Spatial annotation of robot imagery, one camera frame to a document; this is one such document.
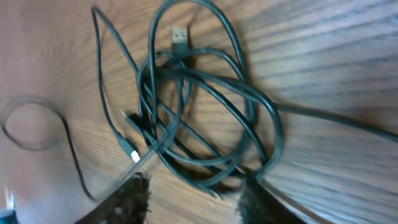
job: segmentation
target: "thick black cable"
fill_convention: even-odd
[[[203,7],[209,9],[222,23],[226,32],[231,40],[234,48],[236,60],[227,53],[213,48],[200,47],[194,49],[188,49],[184,54],[174,55],[173,52],[156,52],[154,47],[154,40],[156,34],[156,28],[160,18],[163,13],[175,4],[180,2],[193,2],[199,4]],[[207,0],[179,0],[179,1],[168,1],[160,6],[156,12],[154,19],[151,22],[149,30],[149,40],[148,40],[148,57],[144,60],[142,65],[138,67],[135,61],[132,59],[126,45],[118,34],[117,30],[114,28],[110,20],[105,16],[105,14],[97,7],[93,6],[91,8],[91,14],[93,16],[93,22],[96,34],[96,55],[97,55],[97,69],[98,69],[98,85],[99,94],[104,109],[104,114],[106,120],[116,134],[119,132],[114,127],[112,123],[108,109],[106,106],[104,93],[103,93],[103,82],[102,82],[102,71],[101,71],[101,42],[99,35],[99,27],[97,23],[96,15],[99,15],[101,20],[104,21],[105,26],[112,33],[116,42],[119,44],[121,50],[125,54],[127,61],[129,62],[133,72],[136,74],[136,83],[139,92],[139,111],[138,114],[132,114],[127,118],[127,122],[135,128],[138,133],[140,133],[147,145],[149,147],[157,144],[159,140],[157,128],[159,127],[163,134],[167,134],[169,130],[166,124],[164,124],[158,117],[158,109],[162,109],[170,117],[170,119],[176,119],[180,122],[180,127],[186,129],[198,142],[202,143],[215,157],[212,159],[201,159],[196,156],[187,146],[185,146],[179,139],[178,136],[172,136],[174,139],[174,144],[179,147],[188,157],[182,156],[173,151],[170,147],[161,146],[156,149],[156,153],[160,160],[165,164],[165,166],[178,178],[186,182],[187,184],[207,192],[212,195],[218,195],[226,192],[234,192],[235,190],[231,187],[226,187],[222,184],[223,179],[226,177],[238,177],[243,178],[245,175],[252,175],[257,179],[262,179],[265,173],[274,165],[277,164],[278,160],[282,155],[282,150],[284,146],[284,129],[282,125],[281,118],[279,116],[279,111],[286,113],[295,113],[303,116],[311,116],[314,118],[326,119],[336,123],[344,124],[352,128],[362,129],[364,131],[376,134],[382,138],[394,141],[398,143],[398,135],[390,131],[378,128],[376,126],[366,124],[364,122],[358,121],[347,116],[340,114],[335,114],[327,111],[320,111],[316,109],[303,108],[298,106],[281,105],[274,103],[270,98],[268,98],[262,91],[250,85],[248,81],[248,74],[246,71],[246,64],[244,63],[243,52],[239,44],[238,38],[236,37],[235,31],[231,23],[227,20],[226,16],[211,2]],[[221,77],[215,76],[209,73],[205,73],[194,68],[185,66],[183,63],[184,59],[190,58],[197,55],[215,55],[222,58],[229,63],[237,78],[231,77]],[[167,57],[168,61],[162,65],[156,65],[155,60],[159,57]],[[174,113],[170,108],[166,106],[165,103],[161,102],[159,99],[158,89],[161,88],[162,83],[165,80],[173,80],[177,86],[178,95],[178,105],[177,112]],[[224,97],[220,92],[211,87],[207,82],[214,82],[217,85],[223,86],[235,94],[241,95],[244,98],[245,113],[242,114],[236,107],[230,102],[226,97]],[[244,131],[242,133],[241,139],[237,143],[237,146],[227,155],[222,155],[222,153],[217,151],[217,148],[208,143],[203,137],[201,137],[193,128],[191,128],[187,123],[180,119],[180,114],[184,111],[184,106],[188,103],[191,97],[192,85],[204,89],[213,97],[215,97],[221,104],[223,104],[235,118],[242,124]],[[275,131],[274,140],[274,150],[272,155],[269,157],[266,154],[264,146],[261,144],[259,137],[254,131],[256,117],[257,117],[257,106],[258,104],[263,105],[269,112],[273,127]],[[68,142],[72,150],[73,159],[75,161],[76,169],[79,174],[80,182],[83,187],[83,191],[90,198],[93,198],[89,193],[84,184],[84,178],[81,174],[80,166],[76,156],[75,149],[73,148],[72,139],[70,138],[70,130],[67,126],[65,118],[58,112],[51,109],[53,112],[61,117],[61,120],[65,126],[65,131],[67,132]],[[25,147],[24,144],[13,138],[7,131],[5,127],[5,121],[2,122],[1,127],[13,143],[17,144],[19,147],[27,150],[32,150],[29,147]],[[249,145],[253,142],[254,146],[259,151],[260,160],[262,162],[261,169],[258,170],[245,170],[242,173],[239,167],[242,166],[241,162],[244,157],[244,153]],[[189,169],[184,166],[184,164],[190,164],[195,166],[203,166],[207,168],[213,175],[211,177],[203,178],[201,173],[195,170]],[[224,169],[217,167],[223,164]]]

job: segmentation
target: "cable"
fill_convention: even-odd
[[[168,10],[173,5],[181,2],[193,2],[199,4],[209,9],[221,21],[233,45],[236,60],[231,55],[221,50],[209,47],[190,48],[188,47],[188,45],[179,45],[176,47],[173,46],[173,51],[171,52],[155,51],[154,44],[156,28],[160,18],[166,10]],[[192,187],[214,196],[236,192],[237,190],[239,190],[239,188],[225,186],[222,181],[227,177],[242,179],[245,178],[245,176],[247,175],[251,175],[256,179],[262,179],[266,172],[278,163],[284,147],[284,127],[282,125],[282,120],[279,116],[280,111],[310,116],[314,118],[326,119],[329,121],[350,126],[352,128],[362,129],[364,131],[376,134],[382,138],[386,138],[388,140],[398,143],[397,134],[383,130],[370,124],[366,124],[362,121],[349,118],[347,116],[327,111],[274,103],[261,90],[258,90],[257,88],[250,85],[248,80],[248,73],[246,70],[247,66],[244,62],[243,52],[241,50],[240,43],[231,23],[220,9],[218,9],[213,3],[207,0],[175,0],[167,1],[163,5],[161,5],[155,13],[154,19],[152,20],[150,25],[148,36],[148,57],[144,60],[140,67],[136,65],[117,30],[114,28],[111,21],[105,16],[102,10],[97,6],[93,6],[91,8],[91,15],[93,17],[96,34],[98,85],[101,103],[109,126],[111,127],[113,133],[115,133],[115,135],[117,136],[120,136],[122,140],[124,138],[117,131],[117,129],[114,127],[113,122],[111,121],[103,93],[101,71],[101,40],[96,17],[97,15],[104,22],[106,28],[110,31],[110,33],[112,33],[113,37],[116,39],[116,42],[119,44],[133,72],[136,75],[137,89],[139,92],[139,111],[138,113],[125,115],[125,119],[139,134],[143,136],[146,144],[149,147],[149,150],[143,157],[141,157],[138,166],[132,166],[132,168],[127,171],[129,173],[133,173],[134,169],[142,165],[151,155],[153,155],[153,153],[156,152],[160,160],[171,171],[171,173],[173,173],[179,179],[191,185]],[[194,69],[187,63],[187,61],[188,59],[196,55],[215,55],[219,58],[222,58],[231,66],[237,78],[215,76]],[[157,65],[155,60],[160,57],[167,57],[168,60],[162,65]],[[158,89],[159,87],[161,87],[162,82],[164,82],[165,80],[175,81],[178,95],[178,105],[176,113],[174,113],[159,99]],[[244,114],[242,114],[240,110],[238,110],[235,105],[233,105],[233,103],[230,102],[224,95],[211,87],[208,82],[216,83],[217,85],[223,86],[233,93],[242,96],[244,98],[245,105]],[[193,85],[204,89],[210,95],[215,97],[229,110],[229,112],[232,113],[232,115],[244,127],[241,139],[237,143],[236,147],[229,154],[221,155],[221,153],[219,153],[214,146],[208,143],[187,123],[181,120],[181,114],[183,114],[184,107],[191,97],[191,90]],[[258,135],[254,131],[256,118],[258,116],[257,107],[259,105],[264,106],[269,112],[275,131],[274,150],[270,157],[266,154],[264,146],[261,144]],[[160,120],[160,118],[158,117],[159,109],[164,110],[169,118],[171,118],[171,122],[169,124],[166,125]],[[76,152],[73,148],[72,140],[70,139],[70,131],[68,129],[66,120],[59,112],[56,113],[59,115],[59,117],[61,117],[62,122],[65,126],[65,131],[67,132],[68,136],[68,142],[72,150],[73,159],[76,164],[76,169],[78,171],[83,190],[90,198],[90,196],[92,197],[92,195],[87,191],[84,185],[84,179],[81,174],[77,157],[75,155]],[[198,142],[202,143],[214,155],[214,158],[201,159],[200,157],[196,156],[191,150],[189,150],[187,146],[185,146],[180,140],[178,140],[178,127],[185,129],[194,138],[196,138]],[[158,136],[158,128],[160,128],[163,133],[161,137]],[[23,147],[21,143],[15,141],[15,139],[8,134],[4,123],[2,123],[2,129],[4,133],[6,133],[6,136],[13,143],[17,144],[23,149],[27,149]],[[173,151],[173,149],[170,147],[172,142],[175,146],[179,147],[187,155],[187,157]],[[259,157],[262,162],[262,167],[258,170],[247,170],[245,168],[241,168],[241,162],[243,160],[244,153],[247,151],[247,148],[252,142],[258,150]],[[203,166],[208,169],[213,175],[209,177],[203,177],[202,173],[197,172],[194,169],[188,168],[184,164]],[[224,165],[225,168],[220,169],[218,167],[219,165]]]

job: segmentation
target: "wooden surface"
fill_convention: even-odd
[[[89,0],[0,2],[0,108],[36,95],[68,118],[90,189],[99,192],[129,165],[101,108]],[[147,55],[147,31],[162,1],[99,0],[134,59]],[[398,132],[398,2],[383,0],[220,0],[247,55],[253,83],[272,99],[331,110]],[[191,23],[193,43],[231,52],[220,23],[206,10],[179,5],[160,22],[156,48],[170,47],[173,24]],[[103,44],[104,82],[113,119],[144,148],[119,110],[137,109],[132,70],[109,33]],[[204,70],[232,74],[213,57]],[[226,90],[240,108],[242,99]],[[200,133],[230,150],[242,127],[214,98],[199,91],[190,119]],[[258,133],[272,145],[264,109]],[[319,119],[283,114],[287,142],[266,180],[300,214],[320,223],[398,222],[398,145]],[[56,117],[25,106],[7,124],[19,138],[60,138],[52,151],[19,150],[1,136],[2,176],[16,195],[22,223],[73,223],[89,212],[66,137]],[[187,144],[200,150],[195,141]],[[148,221],[239,223],[236,197],[211,198],[174,177],[153,158]]]

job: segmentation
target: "wire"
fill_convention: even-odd
[[[156,28],[163,13],[175,4],[181,2],[193,2],[209,9],[222,23],[225,28],[229,39],[233,45],[234,54],[236,60],[231,55],[227,54],[218,49],[209,47],[199,47],[187,49],[183,54],[173,54],[173,52],[156,52],[155,51],[155,35]],[[248,80],[247,66],[244,62],[243,51],[241,50],[240,43],[233,29],[233,26],[213,3],[207,0],[176,0],[167,1],[159,7],[155,13],[154,19],[151,22],[149,29],[149,45],[148,45],[148,57],[144,60],[142,65],[138,67],[132,59],[126,45],[122,38],[118,34],[117,30],[112,25],[111,21],[105,16],[102,10],[93,6],[91,8],[91,15],[93,17],[93,23],[95,27],[96,36],[96,57],[97,57],[97,69],[98,69],[98,85],[99,94],[101,97],[102,106],[106,120],[111,127],[112,131],[116,134],[119,132],[114,127],[113,122],[108,113],[108,109],[105,102],[103,93],[103,82],[102,82],[102,71],[101,71],[101,40],[99,35],[99,27],[97,22],[97,15],[104,22],[107,29],[112,33],[116,42],[119,44],[121,50],[127,58],[133,72],[136,75],[137,89],[139,92],[139,111],[138,114],[131,114],[127,116],[127,122],[136,129],[136,131],[143,136],[146,144],[149,146],[151,151],[146,154],[146,159],[149,158],[153,152],[156,152],[160,160],[164,165],[179,179],[183,180],[192,187],[202,190],[210,195],[221,195],[230,192],[235,192],[239,188],[228,187],[222,183],[227,177],[244,178],[246,175],[251,175],[257,179],[264,178],[266,172],[274,167],[281,155],[284,147],[284,127],[282,120],[279,116],[279,112],[283,111],[286,113],[300,114],[304,116],[311,116],[314,118],[326,119],[336,123],[344,124],[352,128],[362,129],[364,131],[376,134],[382,138],[394,141],[398,143],[398,135],[390,131],[378,128],[376,126],[366,124],[362,121],[358,121],[354,118],[349,118],[340,114],[335,114],[327,111],[320,111],[316,109],[303,108],[291,105],[282,105],[274,103],[269,97],[267,97],[261,90],[250,85]],[[187,58],[192,58],[197,55],[215,55],[225,60],[235,72],[237,78],[215,76],[200,70],[196,70],[192,67],[188,67],[184,64]],[[168,60],[162,65],[156,64],[156,59],[160,57],[167,57]],[[174,113],[168,108],[162,101],[159,100],[158,89],[162,82],[165,80],[173,80],[177,86],[178,105],[177,112]],[[224,95],[214,89],[208,84],[208,82],[216,83],[217,85],[223,86],[230,91],[238,94],[244,98],[245,110],[244,114],[238,110],[235,105],[230,102]],[[191,97],[192,86],[195,85],[199,88],[204,89],[213,97],[215,97],[221,104],[223,104],[229,112],[242,124],[244,131],[242,132],[241,138],[237,143],[236,147],[227,155],[222,155],[217,151],[217,148],[212,146],[203,137],[201,137],[193,128],[187,123],[181,120],[181,114],[184,111],[184,106],[187,104]],[[264,106],[269,112],[272,118],[272,124],[275,131],[274,150],[271,156],[266,154],[266,149],[261,144],[259,136],[254,131],[256,125],[256,118],[258,116],[257,107],[259,105]],[[162,109],[171,118],[171,123],[174,124],[174,128],[170,128],[170,123],[166,126],[158,117],[158,109]],[[76,164],[80,182],[83,190],[90,198],[92,195],[87,191],[84,185],[84,179],[81,174],[80,166],[78,165],[76,152],[73,148],[72,140],[70,140],[70,132],[63,116],[56,112],[61,117],[62,122],[65,126],[65,131],[68,135],[68,142],[72,149],[73,158]],[[187,146],[185,146],[177,136],[178,125],[190,133],[198,142],[202,143],[213,155],[212,159],[201,159],[196,156]],[[162,137],[158,137],[157,129],[163,132]],[[8,134],[5,128],[5,124],[2,124],[2,129],[6,136],[15,144],[23,147],[18,141]],[[164,141],[164,136],[171,139],[177,147],[179,147],[186,155],[182,156],[173,149],[170,144],[160,144]],[[241,162],[244,158],[244,154],[251,144],[254,144],[259,152],[259,157],[262,162],[262,167],[258,170],[247,170],[243,172],[240,167]],[[197,172],[195,169],[188,168],[185,164],[203,166],[208,169],[212,175],[204,177],[201,172]],[[224,165],[224,169],[220,169],[218,166]],[[134,172],[136,167],[128,170],[128,172]]]

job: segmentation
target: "wooden table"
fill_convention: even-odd
[[[162,1],[98,0],[134,59],[147,55],[147,31]],[[0,2],[0,108],[17,96],[48,99],[67,117],[90,189],[129,165],[101,108],[95,36],[89,0]],[[252,82],[272,99],[357,117],[398,132],[398,2],[382,0],[222,0],[216,4],[236,29]],[[191,24],[195,46],[232,53],[221,24],[208,11],[181,4],[160,22],[156,48],[170,47],[172,25]],[[118,128],[144,142],[120,109],[137,110],[134,74],[104,25],[106,93]],[[198,67],[233,75],[225,62],[198,59]],[[219,88],[239,108],[240,97]],[[164,95],[170,96],[169,89]],[[360,130],[283,114],[287,145],[266,175],[299,213],[326,223],[398,222],[398,145]],[[227,152],[242,127],[214,98],[199,90],[190,122]],[[0,136],[5,183],[14,189],[22,223],[73,223],[94,205],[78,185],[60,121],[38,106],[9,120],[19,138],[60,138],[52,151],[19,150]],[[261,110],[257,132],[267,146],[273,132]],[[187,145],[200,151],[191,138]],[[149,223],[239,223],[238,196],[211,198],[174,177],[154,157],[142,169],[152,175]]]

